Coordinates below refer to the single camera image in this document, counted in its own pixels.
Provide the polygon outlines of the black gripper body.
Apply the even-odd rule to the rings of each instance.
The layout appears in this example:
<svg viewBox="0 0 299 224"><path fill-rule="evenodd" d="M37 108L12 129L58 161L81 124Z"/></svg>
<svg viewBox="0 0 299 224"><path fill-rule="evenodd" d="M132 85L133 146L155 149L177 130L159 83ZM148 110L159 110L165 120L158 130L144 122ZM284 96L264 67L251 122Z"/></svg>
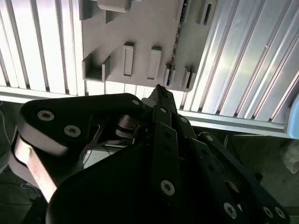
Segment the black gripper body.
<svg viewBox="0 0 299 224"><path fill-rule="evenodd" d="M46 223L223 223L223 207L187 168L167 143L128 147L61 184Z"/></svg>

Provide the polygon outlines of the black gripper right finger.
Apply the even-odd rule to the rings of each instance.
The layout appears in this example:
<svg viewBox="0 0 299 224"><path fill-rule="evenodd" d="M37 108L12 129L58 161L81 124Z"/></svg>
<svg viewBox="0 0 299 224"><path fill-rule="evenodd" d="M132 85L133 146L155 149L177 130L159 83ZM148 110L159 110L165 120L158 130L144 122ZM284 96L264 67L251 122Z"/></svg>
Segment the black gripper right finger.
<svg viewBox="0 0 299 224"><path fill-rule="evenodd" d="M258 180L212 135L199 136L190 122L179 115L173 94L163 89L163 104L182 138L191 164L199 171L211 203L205 221L212 224L288 224L284 208Z"/></svg>

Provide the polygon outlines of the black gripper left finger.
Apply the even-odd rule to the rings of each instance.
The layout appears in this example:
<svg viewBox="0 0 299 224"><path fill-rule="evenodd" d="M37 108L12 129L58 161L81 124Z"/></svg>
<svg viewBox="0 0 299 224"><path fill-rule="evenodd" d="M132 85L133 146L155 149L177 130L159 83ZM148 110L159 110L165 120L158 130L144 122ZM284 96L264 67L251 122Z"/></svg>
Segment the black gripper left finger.
<svg viewBox="0 0 299 224"><path fill-rule="evenodd" d="M24 104L12 153L48 205L74 175L132 146L167 143L179 135L158 85L146 99L130 93L53 98Z"/></svg>

